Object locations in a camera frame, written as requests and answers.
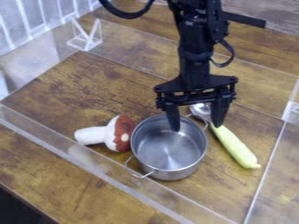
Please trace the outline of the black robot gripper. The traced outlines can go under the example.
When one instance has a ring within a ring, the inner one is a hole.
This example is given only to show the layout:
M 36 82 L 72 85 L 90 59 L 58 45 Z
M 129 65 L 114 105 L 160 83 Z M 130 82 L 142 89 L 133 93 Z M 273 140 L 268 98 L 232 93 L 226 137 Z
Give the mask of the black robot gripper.
M 170 130 L 180 130 L 180 112 L 177 106 L 185 106 L 197 102 L 209 102 L 209 117 L 213 126 L 222 125 L 229 104 L 236 98 L 234 85 L 238 79 L 234 76 L 210 75 L 208 82 L 197 86 L 186 86 L 182 78 L 153 87 L 156 92 L 154 105 L 165 110 Z

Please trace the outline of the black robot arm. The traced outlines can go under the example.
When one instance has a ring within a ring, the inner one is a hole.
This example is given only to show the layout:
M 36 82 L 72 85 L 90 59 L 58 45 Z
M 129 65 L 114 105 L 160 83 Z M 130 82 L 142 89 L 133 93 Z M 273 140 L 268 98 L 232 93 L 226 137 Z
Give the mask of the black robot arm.
M 225 41 L 229 21 L 222 17 L 220 0 L 166 0 L 166 3 L 180 35 L 178 75 L 153 88 L 156 107 L 165 112 L 170 130 L 178 131 L 178 107 L 208 103 L 209 119 L 218 127 L 236 98 L 234 85 L 238 82 L 233 76 L 210 73 L 210 66 L 229 64 L 212 60 L 216 44 L 233 50 Z

